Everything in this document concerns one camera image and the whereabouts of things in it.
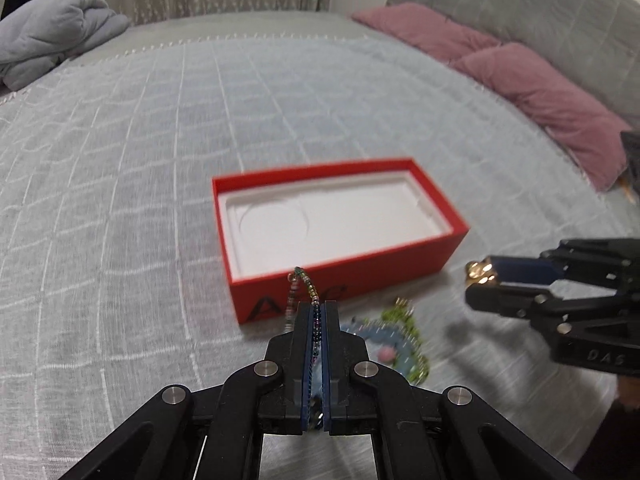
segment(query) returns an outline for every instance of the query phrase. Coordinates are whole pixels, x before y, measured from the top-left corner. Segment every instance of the red box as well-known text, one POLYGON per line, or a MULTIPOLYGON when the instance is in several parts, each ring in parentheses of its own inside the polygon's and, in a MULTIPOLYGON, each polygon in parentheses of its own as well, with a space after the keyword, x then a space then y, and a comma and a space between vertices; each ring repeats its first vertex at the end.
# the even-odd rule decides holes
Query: red box
MULTIPOLYGON (((366 218, 362 218, 362 228, 356 226, 357 229, 355 231, 353 230, 353 226, 345 228, 347 231, 348 229, 351 229, 351 235, 347 233, 346 236, 348 237, 348 243, 351 243, 351 238, 354 238, 354 245, 361 242, 360 231, 366 232, 369 230, 373 233, 372 236, 374 236, 376 229, 383 229, 385 230, 384 232, 388 233, 390 238, 392 238, 392 230, 397 228, 399 230, 398 237, 411 236, 410 232, 409 234, 405 234, 403 231, 404 218, 402 217, 398 217, 397 221, 392 219, 393 228, 387 227, 387 225, 391 226, 391 224, 384 224, 383 221, 377 221, 379 215, 386 216, 388 221, 389 215, 393 214, 393 209, 375 209, 377 207, 376 204, 383 204, 381 199, 379 200, 378 197, 387 196, 391 197, 391 200, 395 199, 395 195, 390 194, 392 193, 392 190, 395 189, 395 187, 391 187, 392 185, 396 186, 400 191, 414 186, 419 193, 424 195, 423 197, 418 198, 420 200, 425 200, 425 203, 431 204, 430 207, 437 209, 437 218, 433 219, 433 222, 440 222, 440 225, 444 225, 442 229, 446 230, 446 232, 441 232, 437 235, 424 239, 412 240, 409 243, 400 243, 396 246, 385 247, 379 250, 363 251, 344 258, 322 261, 321 263, 306 266, 300 264, 300 266, 305 268, 306 272, 314 282, 314 285, 321 297, 321 301, 343 300, 438 272, 468 232, 468 226, 465 221, 455 211, 453 206, 431 181, 431 179, 429 179, 421 168, 418 167, 418 165, 410 158, 340 162, 337 164, 323 164, 320 166, 285 168, 279 170, 260 171, 257 173, 222 176, 214 178, 212 180, 212 185, 216 221, 218 225, 218 234, 220 236, 220 245, 222 247, 222 255, 225 263, 226 278, 239 323, 245 323, 255 319, 264 319, 284 313, 287 293, 289 290, 287 275, 294 265, 291 265, 290 268, 287 267, 286 269, 279 269, 274 272, 258 273, 258 275, 255 275, 254 272, 254 275, 251 275, 250 277, 243 277, 244 274, 241 274, 240 271, 236 269, 236 258, 240 259, 242 250, 244 250, 242 248, 244 247, 243 244, 245 244, 245 240, 242 238, 242 234, 239 235, 239 241, 235 240, 234 232, 241 233, 240 230, 243 229, 242 225, 244 220, 249 218, 246 216, 246 213, 254 207, 253 202, 247 201, 256 200, 256 207, 263 206, 266 203, 270 205, 270 209, 264 209, 263 211, 269 212, 269 215, 267 216, 271 221, 261 225, 260 210, 254 209, 255 211, 258 211, 256 213, 258 216, 256 216, 256 214, 252 214, 250 218, 253 223, 251 224, 248 220, 246 222, 247 225, 253 225, 260 236, 261 234, 259 232, 261 229, 273 229, 275 231, 273 236, 270 233, 267 233, 265 237, 252 238, 254 242, 256 240, 258 240, 258 242, 261 240, 265 241, 267 247, 260 248, 260 250, 269 249, 269 243, 275 244, 278 236, 282 236, 283 226, 280 225, 282 223, 278 222, 277 219, 287 219, 289 217, 288 212, 290 210, 285 208, 284 202, 280 202, 280 199, 265 202, 260 198, 246 198, 244 199, 244 202, 250 203, 251 205, 242 205, 241 198, 234 198, 235 193, 238 193, 238 196, 243 196, 243 194, 246 196, 253 192, 258 193, 258 195, 260 193, 267 192, 275 193, 276 195, 278 193, 282 194, 286 192, 289 193, 290 196, 294 197, 294 199, 299 201, 305 200, 306 204, 310 204, 311 206, 309 206, 309 211, 313 211, 312 207, 318 203, 322 203, 322 200, 324 200, 324 202, 328 200, 328 203, 331 204, 342 204, 346 210, 351 207, 352 209, 356 208, 355 210, 357 212, 369 211, 368 216, 366 218), (401 182, 403 178, 406 180, 407 184, 403 184, 401 182), (360 188, 354 184, 358 179, 363 182, 368 182, 370 180, 373 184, 361 184, 361 186, 369 187, 362 187, 363 191, 358 191, 360 188), (323 191, 319 192, 316 190, 314 187, 316 185, 318 186, 318 189, 323 189, 323 191), (291 189, 296 187, 306 187, 308 188, 308 191, 300 191, 296 195, 292 190, 288 190, 289 186, 291 189), (335 189, 333 192, 334 194, 328 192, 331 189, 335 189), (360 205, 358 200, 354 201, 350 198, 357 196, 353 195, 354 192, 360 193, 358 200, 361 200, 364 205, 360 205), (238 202, 239 205, 229 205, 232 203, 232 200, 235 200, 236 202, 240 201, 238 202), (233 207, 236 207, 238 211, 243 210, 245 216, 241 216, 239 219, 236 218, 236 210, 232 209, 233 207), (378 211, 379 214, 372 214, 372 210, 370 208, 374 208, 373 211, 378 211), (235 223, 230 220, 232 216, 236 219, 234 220, 235 223)), ((405 193, 403 197, 403 200, 407 203, 412 203, 412 197, 407 195, 407 193, 405 193)), ((422 215, 423 213, 421 212, 420 207, 418 207, 418 205, 415 207, 417 209, 416 214, 422 215)), ((331 218, 331 207, 329 210, 322 209, 322 212, 325 215, 325 219, 331 218)), ((300 218, 307 218, 305 217, 305 214, 307 214, 307 210, 302 208, 300 210, 300 215, 302 215, 300 218)), ((299 213, 294 213, 292 215, 294 221, 292 222, 293 227, 290 226, 290 228, 293 231, 300 231, 300 229, 304 230, 304 224, 302 224, 302 227, 296 224, 298 220, 295 219, 298 218, 298 215, 299 213)), ((312 218, 318 218, 317 212, 312 218)), ((311 239, 312 237, 308 234, 309 229, 311 228, 317 231, 318 228, 322 229, 322 226, 326 226, 326 229, 331 228, 334 232, 340 232, 342 230, 342 223, 339 219, 335 221, 335 224, 331 224, 333 227, 329 225, 331 222, 321 222, 320 220, 309 221, 308 218, 306 222, 306 232, 303 237, 309 237, 311 239)), ((420 224, 416 225, 416 236, 420 236, 420 230, 423 228, 426 229, 426 227, 420 224)), ((332 245, 331 238, 332 235, 322 235, 322 237, 319 238, 322 240, 322 243, 317 245, 315 250, 320 252, 326 251, 327 253, 330 253, 331 251, 338 253, 339 251, 344 250, 344 244, 336 242, 332 245)), ((365 234, 362 235, 362 238, 364 240, 362 243, 367 243, 365 234)), ((293 246, 292 251, 295 252, 296 250, 296 247, 293 246)), ((273 250, 271 250, 271 253, 263 252, 263 254, 268 254, 270 258, 273 257, 277 260, 290 257, 290 255, 287 256, 286 252, 287 248, 284 248, 284 252, 282 253, 277 250, 274 253, 273 250)), ((246 261, 256 268, 259 268, 262 265, 259 255, 250 256, 246 261)))

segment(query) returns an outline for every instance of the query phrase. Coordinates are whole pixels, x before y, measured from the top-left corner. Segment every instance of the open box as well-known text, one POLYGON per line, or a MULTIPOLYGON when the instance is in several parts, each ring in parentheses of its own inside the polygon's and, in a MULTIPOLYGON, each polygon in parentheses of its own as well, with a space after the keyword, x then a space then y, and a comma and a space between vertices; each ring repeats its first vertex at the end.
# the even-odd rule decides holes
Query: open box
POLYGON ((468 227, 408 158, 214 178, 213 197, 240 323, 284 313, 303 267, 321 301, 438 272, 468 227))

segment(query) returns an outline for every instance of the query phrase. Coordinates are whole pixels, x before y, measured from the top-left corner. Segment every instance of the pink pillow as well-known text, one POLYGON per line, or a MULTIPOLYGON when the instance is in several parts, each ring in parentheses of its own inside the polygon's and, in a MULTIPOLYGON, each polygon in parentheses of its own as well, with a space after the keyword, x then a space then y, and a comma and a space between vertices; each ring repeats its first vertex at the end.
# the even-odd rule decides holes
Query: pink pillow
POLYGON ((499 40, 449 21, 435 10, 419 4, 375 7, 356 12, 352 18, 442 62, 500 45, 499 40))
POLYGON ((476 52, 452 63, 516 105, 566 149, 598 191, 609 189, 626 167, 616 114, 577 87, 545 59, 519 43, 476 52))

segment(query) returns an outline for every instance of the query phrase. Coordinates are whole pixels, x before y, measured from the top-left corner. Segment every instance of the white foam insert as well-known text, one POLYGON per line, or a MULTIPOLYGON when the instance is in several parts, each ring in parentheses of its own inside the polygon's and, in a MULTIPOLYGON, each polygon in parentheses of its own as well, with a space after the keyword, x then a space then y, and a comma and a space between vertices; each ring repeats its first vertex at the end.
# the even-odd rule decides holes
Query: white foam insert
POLYGON ((234 280, 343 260, 452 231, 409 171, 255 187, 218 196, 234 280))

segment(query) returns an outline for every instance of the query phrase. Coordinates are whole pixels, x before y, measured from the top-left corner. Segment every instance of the bed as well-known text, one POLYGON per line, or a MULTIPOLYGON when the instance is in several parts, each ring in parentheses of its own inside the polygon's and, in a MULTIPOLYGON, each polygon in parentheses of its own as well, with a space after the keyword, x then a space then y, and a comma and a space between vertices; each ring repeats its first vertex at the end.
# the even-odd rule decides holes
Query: bed
MULTIPOLYGON (((7 480, 58 478, 166 384, 198 390, 263 357, 282 320, 236 323, 209 179, 266 167, 410 155, 468 220, 443 272, 343 306, 413 298, 425 387, 468 385, 569 467, 614 399, 614 377, 470 311, 463 266, 637 233, 636 211, 492 92, 345 18, 134 28, 2 104, 0 136, 7 480)), ((375 478, 370 441, 266 438, 261 477, 375 478)))

